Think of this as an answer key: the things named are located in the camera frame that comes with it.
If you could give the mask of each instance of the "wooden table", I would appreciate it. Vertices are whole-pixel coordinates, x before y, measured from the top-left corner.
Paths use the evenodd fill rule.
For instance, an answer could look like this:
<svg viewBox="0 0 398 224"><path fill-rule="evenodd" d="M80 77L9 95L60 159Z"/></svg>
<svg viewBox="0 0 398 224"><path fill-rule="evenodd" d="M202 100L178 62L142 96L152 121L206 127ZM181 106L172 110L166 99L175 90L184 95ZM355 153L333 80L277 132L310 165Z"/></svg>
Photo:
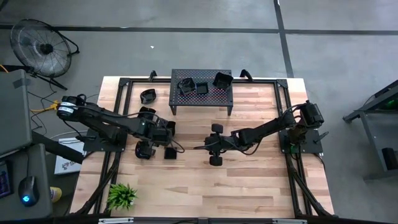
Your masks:
<svg viewBox="0 0 398 224"><path fill-rule="evenodd" d="M98 100L100 106L113 110L119 78L104 77ZM307 94L303 79L288 78L287 82L292 105L305 102ZM138 159L134 154L138 139L129 136L117 183L129 183L138 190L139 198L133 209L113 211L112 216L294 217L285 157L280 153L276 134L264 138L252 156L237 151L223 154L221 167L209 165L207 151L192 149L203 145L205 137L211 133L212 123L224 125L224 134L229 135L232 130L254 128L274 119L277 110L272 85L234 84L234 108L228 117L224 107L185 106L179 107L177 115L173 116L168 104L169 83L136 83L132 88L129 113L139 111L142 106L139 95L149 88L155 88L157 92L156 101L149 107L157 110L160 117L177 122L175 140L187 151L178 154L177 160L170 161L163 159L164 150L161 147L150 160ZM96 152L81 165L71 212L81 208L97 187L103 157L103 152ZM333 213L321 162L311 154L302 157L309 189L325 209ZM304 212L301 190L298 195L300 208ZM108 188L104 190L101 210L105 207L107 196Z"/></svg>

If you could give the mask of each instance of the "gray floor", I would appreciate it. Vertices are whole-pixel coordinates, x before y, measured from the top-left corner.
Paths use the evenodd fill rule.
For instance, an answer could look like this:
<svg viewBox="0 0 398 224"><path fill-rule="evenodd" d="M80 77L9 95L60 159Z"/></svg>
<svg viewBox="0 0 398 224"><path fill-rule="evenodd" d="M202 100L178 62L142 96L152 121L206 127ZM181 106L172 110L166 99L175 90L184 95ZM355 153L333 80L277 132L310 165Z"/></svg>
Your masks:
<svg viewBox="0 0 398 224"><path fill-rule="evenodd" d="M287 29L398 29L394 0L280 0L280 6ZM12 24L25 17L69 26L277 28L271 0L13 0L0 12L0 22ZM58 79L69 90L59 91L53 100L98 93L105 75L148 75L151 70L169 75L172 68L224 68L237 76L246 68L255 77L286 77L277 34L63 34L80 46L81 54ZM8 30L0 30L0 62L17 63L8 36ZM326 120L322 131L330 132L323 148L335 213L398 222L398 181L363 181L364 175L380 170L378 160L362 124L341 119L397 79L398 36L288 35L287 42L294 75L304 78L309 98ZM50 93L38 80L30 91ZM40 108L39 100L30 97L30 107ZM40 118L47 136L69 131L54 112Z"/></svg>

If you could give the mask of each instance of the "potted plant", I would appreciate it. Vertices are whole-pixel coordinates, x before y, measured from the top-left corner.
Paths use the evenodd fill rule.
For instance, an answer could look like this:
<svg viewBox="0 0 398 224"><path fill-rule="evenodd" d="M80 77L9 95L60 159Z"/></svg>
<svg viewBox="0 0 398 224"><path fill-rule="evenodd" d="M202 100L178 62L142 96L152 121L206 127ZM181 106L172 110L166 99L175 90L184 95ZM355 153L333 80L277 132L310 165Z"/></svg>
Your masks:
<svg viewBox="0 0 398 224"><path fill-rule="evenodd" d="M111 184L108 195L109 210L113 209L127 209L134 204L134 199L137 198L137 190L130 188L127 184Z"/></svg>

